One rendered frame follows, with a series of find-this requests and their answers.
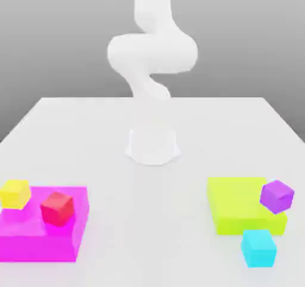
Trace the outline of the large lime green box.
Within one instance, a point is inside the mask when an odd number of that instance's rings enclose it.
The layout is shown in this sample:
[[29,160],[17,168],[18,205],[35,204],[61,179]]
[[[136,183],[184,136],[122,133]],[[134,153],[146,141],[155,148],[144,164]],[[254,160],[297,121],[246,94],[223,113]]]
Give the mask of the large lime green box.
[[242,235],[244,230],[268,230],[283,235],[287,215],[275,215],[260,203],[264,177],[209,177],[207,199],[218,235]]

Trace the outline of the small red cube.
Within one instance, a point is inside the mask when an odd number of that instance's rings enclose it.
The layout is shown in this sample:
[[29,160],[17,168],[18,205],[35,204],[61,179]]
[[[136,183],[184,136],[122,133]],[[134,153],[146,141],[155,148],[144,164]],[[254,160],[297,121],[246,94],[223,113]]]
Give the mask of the small red cube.
[[52,192],[41,204],[44,223],[62,227],[74,214],[73,197],[61,192]]

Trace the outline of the large magenta box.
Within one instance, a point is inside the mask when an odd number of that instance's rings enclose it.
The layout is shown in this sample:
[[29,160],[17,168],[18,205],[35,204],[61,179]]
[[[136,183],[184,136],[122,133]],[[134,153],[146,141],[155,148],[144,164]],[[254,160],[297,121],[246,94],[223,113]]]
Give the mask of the large magenta box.
[[[0,212],[0,262],[75,262],[89,214],[84,186],[31,186],[32,197],[22,210]],[[57,227],[42,217],[41,203],[53,192],[73,198],[74,214]]]

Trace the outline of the small purple cube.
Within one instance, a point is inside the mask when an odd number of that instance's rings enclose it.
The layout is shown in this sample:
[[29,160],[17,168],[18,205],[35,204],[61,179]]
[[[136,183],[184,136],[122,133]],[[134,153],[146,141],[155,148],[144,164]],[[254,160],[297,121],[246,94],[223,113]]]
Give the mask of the small purple cube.
[[279,180],[262,187],[260,203],[273,214],[281,213],[291,207],[295,191]]

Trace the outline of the small cyan cube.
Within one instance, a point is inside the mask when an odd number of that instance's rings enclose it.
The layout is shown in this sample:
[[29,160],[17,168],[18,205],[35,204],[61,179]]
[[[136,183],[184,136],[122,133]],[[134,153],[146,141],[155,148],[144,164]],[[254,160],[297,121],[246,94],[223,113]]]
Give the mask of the small cyan cube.
[[247,267],[272,267],[277,247],[269,230],[244,230],[241,251]]

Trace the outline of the small yellow cube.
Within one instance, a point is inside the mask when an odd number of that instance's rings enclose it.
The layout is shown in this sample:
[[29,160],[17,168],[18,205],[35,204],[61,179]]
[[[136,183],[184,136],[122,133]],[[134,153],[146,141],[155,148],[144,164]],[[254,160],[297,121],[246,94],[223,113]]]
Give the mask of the small yellow cube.
[[7,180],[0,187],[0,203],[3,209],[22,210],[31,198],[27,180]]

